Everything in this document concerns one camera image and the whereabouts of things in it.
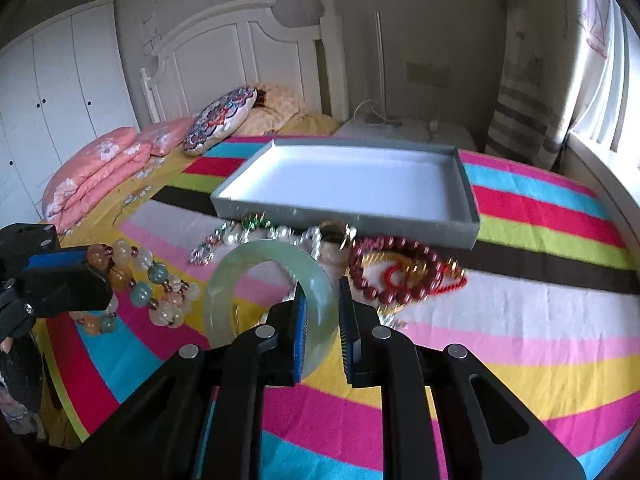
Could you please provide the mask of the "colourful striped cloth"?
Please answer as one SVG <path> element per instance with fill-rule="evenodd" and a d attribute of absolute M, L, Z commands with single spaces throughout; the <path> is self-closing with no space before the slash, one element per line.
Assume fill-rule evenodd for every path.
<path fill-rule="evenodd" d="M 497 375 L 596 478 L 639 417 L 639 279 L 630 253 L 585 185 L 505 159 L 465 152 L 480 236 L 457 252 L 462 289 L 401 311 L 416 344 L 457 342 Z M 160 363 L 202 344 L 202 307 L 157 327 L 118 297 L 113 333 L 89 336 L 69 316 L 38 342 L 72 433 L 88 437 Z M 292 389 L 265 396 L 266 479 L 377 479 L 378 390 L 350 388 L 339 348 Z"/>

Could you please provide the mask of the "pink floral pillow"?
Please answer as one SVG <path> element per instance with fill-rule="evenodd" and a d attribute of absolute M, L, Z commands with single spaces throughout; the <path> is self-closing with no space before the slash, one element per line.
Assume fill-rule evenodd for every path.
<path fill-rule="evenodd" d="M 148 144 L 152 156 L 162 157 L 183 144 L 186 133 L 194 122 L 193 117 L 181 117 L 167 122 L 158 122 L 144 128 L 137 140 Z"/>

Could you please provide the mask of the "yellow daisy bedsheet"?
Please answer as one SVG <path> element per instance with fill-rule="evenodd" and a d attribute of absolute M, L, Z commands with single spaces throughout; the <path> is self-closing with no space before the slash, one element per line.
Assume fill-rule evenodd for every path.
<path fill-rule="evenodd" d="M 190 251 L 215 225 L 209 195 L 262 146 L 269 136 L 232 136 L 202 156 L 175 148 L 151 156 L 129 178 L 112 188 L 60 237 L 63 247 L 126 240 L 149 249 L 172 274 L 204 286 L 214 268 L 192 266 Z M 69 424 L 79 440 L 105 422 L 119 404 L 185 342 L 204 344 L 202 303 L 179 328 L 154 326 L 148 312 L 117 292 L 113 333 L 89 335 L 68 314 L 43 325 L 40 347 L 51 374 L 49 393 L 62 405 L 53 426 Z"/>

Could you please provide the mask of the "white wardrobe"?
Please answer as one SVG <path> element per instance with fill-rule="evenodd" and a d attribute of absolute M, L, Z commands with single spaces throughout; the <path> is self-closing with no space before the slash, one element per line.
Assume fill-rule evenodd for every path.
<path fill-rule="evenodd" d="M 1 223 L 37 222 L 50 179 L 117 127 L 137 127 L 115 0 L 76 6 L 1 50 Z"/>

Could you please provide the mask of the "white thin desk lamp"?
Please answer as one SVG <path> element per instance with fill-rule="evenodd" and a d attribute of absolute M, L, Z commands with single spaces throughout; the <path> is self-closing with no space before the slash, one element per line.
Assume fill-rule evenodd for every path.
<path fill-rule="evenodd" d="M 355 108 L 354 114 L 352 114 L 352 119 L 357 124 L 364 126 L 399 128 L 402 125 L 402 119 L 398 116 L 391 115 L 387 109 L 385 49 L 382 16 L 379 10 L 373 12 L 373 19 L 376 62 L 378 62 L 378 98 L 376 100 L 364 100 L 359 103 Z"/>

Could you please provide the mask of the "round patterned cushion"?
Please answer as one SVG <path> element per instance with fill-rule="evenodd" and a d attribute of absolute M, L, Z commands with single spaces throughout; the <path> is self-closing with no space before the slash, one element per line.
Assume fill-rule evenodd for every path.
<path fill-rule="evenodd" d="M 183 151 L 190 156 L 200 156 L 226 140 L 246 121 L 257 97 L 255 87 L 242 86 L 209 103 L 186 132 Z"/>

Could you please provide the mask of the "white bed headboard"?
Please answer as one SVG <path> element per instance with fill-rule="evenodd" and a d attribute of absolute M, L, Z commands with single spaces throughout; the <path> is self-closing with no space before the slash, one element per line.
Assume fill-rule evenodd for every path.
<path fill-rule="evenodd" d="M 234 0 L 175 27 L 152 50 L 157 70 L 140 70 L 151 122 L 198 114 L 239 86 L 280 84 L 314 114 L 349 120 L 343 25 L 336 0 L 321 0 L 317 25 L 286 27 L 277 0 Z"/>

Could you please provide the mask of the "gold pearl ring ornament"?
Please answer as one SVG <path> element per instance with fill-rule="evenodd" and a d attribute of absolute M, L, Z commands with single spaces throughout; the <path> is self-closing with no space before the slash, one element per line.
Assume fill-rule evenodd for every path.
<path fill-rule="evenodd" d="M 349 247 L 357 236 L 357 228 L 342 220 L 324 220 L 319 224 L 324 242 L 338 245 L 339 250 Z"/>

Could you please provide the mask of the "white nightstand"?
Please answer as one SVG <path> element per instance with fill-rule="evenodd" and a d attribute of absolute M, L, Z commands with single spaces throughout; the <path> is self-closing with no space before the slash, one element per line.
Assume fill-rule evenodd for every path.
<path fill-rule="evenodd" d="M 416 143 L 435 143 L 453 145 L 459 150 L 478 152 L 478 148 L 469 130 L 458 125 L 439 122 L 432 131 L 423 120 L 404 118 L 399 126 L 366 124 L 361 119 L 349 119 L 334 133 L 341 139 L 386 139 Z"/>

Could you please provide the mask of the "wall socket panel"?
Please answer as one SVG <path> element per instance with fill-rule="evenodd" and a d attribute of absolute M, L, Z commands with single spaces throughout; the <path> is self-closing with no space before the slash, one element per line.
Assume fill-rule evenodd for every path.
<path fill-rule="evenodd" d="M 431 63 L 406 63 L 407 81 L 412 84 L 423 84 L 434 88 L 448 88 L 451 70 L 448 66 Z"/>

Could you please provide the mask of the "grey shallow cardboard box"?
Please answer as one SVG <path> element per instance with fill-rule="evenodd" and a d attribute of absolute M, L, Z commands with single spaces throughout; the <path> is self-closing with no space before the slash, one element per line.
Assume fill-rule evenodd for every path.
<path fill-rule="evenodd" d="M 471 249 L 480 214 L 450 145 L 391 140 L 275 138 L 210 196 L 218 217 L 262 212 L 303 229 L 324 220 L 362 236 L 393 235 Z"/>

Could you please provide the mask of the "pink folded quilt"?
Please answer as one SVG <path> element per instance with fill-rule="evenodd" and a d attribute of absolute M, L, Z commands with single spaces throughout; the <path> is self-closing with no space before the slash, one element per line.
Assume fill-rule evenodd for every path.
<path fill-rule="evenodd" d="M 44 220 L 58 234 L 85 218 L 97 203 L 142 169 L 151 144 L 132 127 L 120 127 L 93 140 L 54 174 L 43 193 Z"/>

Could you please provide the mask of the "printed window curtain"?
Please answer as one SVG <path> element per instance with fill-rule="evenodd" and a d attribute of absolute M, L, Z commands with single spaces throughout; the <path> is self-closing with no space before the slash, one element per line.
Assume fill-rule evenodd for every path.
<path fill-rule="evenodd" d="M 617 0 L 506 0 L 486 150 L 550 169 L 572 134 L 639 165 L 639 37 Z"/>

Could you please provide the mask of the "green jade bangle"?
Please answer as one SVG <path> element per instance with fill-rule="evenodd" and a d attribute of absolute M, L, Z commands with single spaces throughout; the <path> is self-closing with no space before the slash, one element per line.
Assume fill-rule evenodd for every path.
<path fill-rule="evenodd" d="M 275 240 L 237 248 L 215 266 L 204 292 L 203 324 L 212 348 L 253 327 L 270 307 L 302 286 L 307 299 L 303 376 L 311 375 L 333 346 L 337 332 L 337 286 L 303 249 Z"/>

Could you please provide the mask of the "beige patterned pillow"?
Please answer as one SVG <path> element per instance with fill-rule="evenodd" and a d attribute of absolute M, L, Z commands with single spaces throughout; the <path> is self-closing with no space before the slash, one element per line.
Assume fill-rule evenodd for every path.
<path fill-rule="evenodd" d="M 307 115 L 306 103 L 292 90 L 280 84 L 262 82 L 256 86 L 257 99 L 235 136 L 264 136 L 278 133 L 293 119 Z"/>

